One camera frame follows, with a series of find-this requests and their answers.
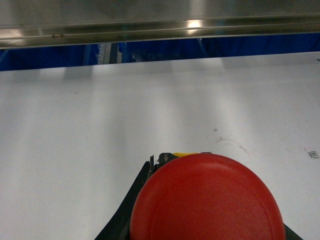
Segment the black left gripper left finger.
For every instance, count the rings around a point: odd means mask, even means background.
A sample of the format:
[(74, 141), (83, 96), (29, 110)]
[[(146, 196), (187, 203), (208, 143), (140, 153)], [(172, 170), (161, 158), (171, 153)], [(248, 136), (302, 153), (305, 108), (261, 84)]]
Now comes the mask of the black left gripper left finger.
[(128, 193), (119, 205), (115, 214), (97, 235), (95, 240), (129, 240), (130, 239), (130, 221), (133, 208), (138, 197), (138, 194), (146, 184), (147, 180), (155, 172), (155, 161), (152, 155), (149, 161), (146, 161)]

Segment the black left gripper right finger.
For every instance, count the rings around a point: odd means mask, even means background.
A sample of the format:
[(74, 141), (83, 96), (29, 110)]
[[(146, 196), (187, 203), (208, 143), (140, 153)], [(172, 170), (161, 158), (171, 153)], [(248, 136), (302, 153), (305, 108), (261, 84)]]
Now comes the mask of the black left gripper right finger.
[(297, 233), (284, 224), (286, 240), (303, 240)]

